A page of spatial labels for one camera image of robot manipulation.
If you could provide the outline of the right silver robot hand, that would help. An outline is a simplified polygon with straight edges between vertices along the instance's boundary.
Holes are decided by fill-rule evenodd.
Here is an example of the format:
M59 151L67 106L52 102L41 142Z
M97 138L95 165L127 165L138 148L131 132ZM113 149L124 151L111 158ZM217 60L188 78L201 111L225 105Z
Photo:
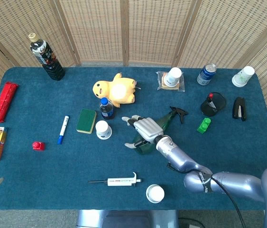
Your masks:
M150 117L143 118L139 115L133 115L131 118L124 116L121 119L125 121L128 126L133 126L142 137L142 140L135 143L125 143L125 146L130 149L135 149L147 143L153 144L155 138L164 134L163 129Z

